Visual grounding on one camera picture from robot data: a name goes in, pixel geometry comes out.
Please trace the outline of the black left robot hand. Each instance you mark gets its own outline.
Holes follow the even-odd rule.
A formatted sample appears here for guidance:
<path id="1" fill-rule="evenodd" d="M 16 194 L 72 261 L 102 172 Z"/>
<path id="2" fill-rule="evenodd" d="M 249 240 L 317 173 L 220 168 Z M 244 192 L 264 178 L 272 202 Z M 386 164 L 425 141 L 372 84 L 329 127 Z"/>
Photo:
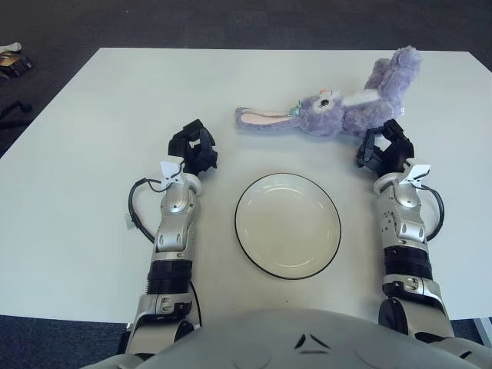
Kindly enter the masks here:
<path id="1" fill-rule="evenodd" d="M 199 119 L 185 125 L 168 142 L 168 156 L 161 162 L 162 189 L 172 184 L 183 185 L 185 175 L 197 176 L 217 167 L 215 141 Z"/>

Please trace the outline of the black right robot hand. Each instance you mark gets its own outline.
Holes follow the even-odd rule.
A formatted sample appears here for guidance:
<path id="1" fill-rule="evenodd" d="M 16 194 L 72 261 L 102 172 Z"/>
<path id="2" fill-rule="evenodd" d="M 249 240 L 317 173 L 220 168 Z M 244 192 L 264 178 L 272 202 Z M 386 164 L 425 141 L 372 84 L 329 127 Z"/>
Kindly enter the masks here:
<path id="1" fill-rule="evenodd" d="M 374 183 L 377 194 L 393 181 L 429 191 L 431 188 L 422 184 L 421 179 L 430 173 L 430 166 L 415 164 L 413 160 L 414 146 L 394 119 L 378 128 L 368 129 L 356 155 L 359 168 L 366 167 L 377 175 L 378 180 Z"/>

